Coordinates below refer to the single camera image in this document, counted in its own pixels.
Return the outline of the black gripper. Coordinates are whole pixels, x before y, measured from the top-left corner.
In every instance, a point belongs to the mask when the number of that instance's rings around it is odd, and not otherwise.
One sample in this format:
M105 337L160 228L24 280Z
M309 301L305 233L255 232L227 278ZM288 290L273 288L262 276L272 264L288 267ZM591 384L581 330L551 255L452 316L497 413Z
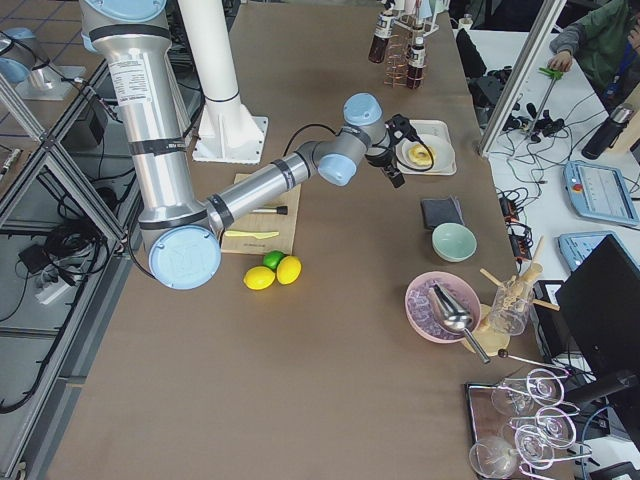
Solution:
M399 188L404 184L404 176L395 164L396 155L393 149L386 148L377 154L367 153L365 158L371 166L379 168L385 173L394 188Z

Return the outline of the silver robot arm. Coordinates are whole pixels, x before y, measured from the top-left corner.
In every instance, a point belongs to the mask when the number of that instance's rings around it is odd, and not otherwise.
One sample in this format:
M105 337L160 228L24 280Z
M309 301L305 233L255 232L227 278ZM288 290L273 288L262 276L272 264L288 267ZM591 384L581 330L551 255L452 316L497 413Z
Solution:
M161 1L85 1L85 45L107 61L144 208L139 226L152 275L186 290L208 282L221 261L220 231L314 175L344 186L361 161L395 186L399 118L385 120L377 99L351 96L344 124L329 141L310 141L205 201L196 198L187 145L171 90L170 32Z

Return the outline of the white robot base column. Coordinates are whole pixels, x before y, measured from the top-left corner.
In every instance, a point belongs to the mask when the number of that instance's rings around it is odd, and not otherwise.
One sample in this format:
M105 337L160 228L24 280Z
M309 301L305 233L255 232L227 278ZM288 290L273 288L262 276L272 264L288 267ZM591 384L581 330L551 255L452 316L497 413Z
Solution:
M205 101L193 158L258 164L268 119L242 103L222 3L183 0L179 9Z

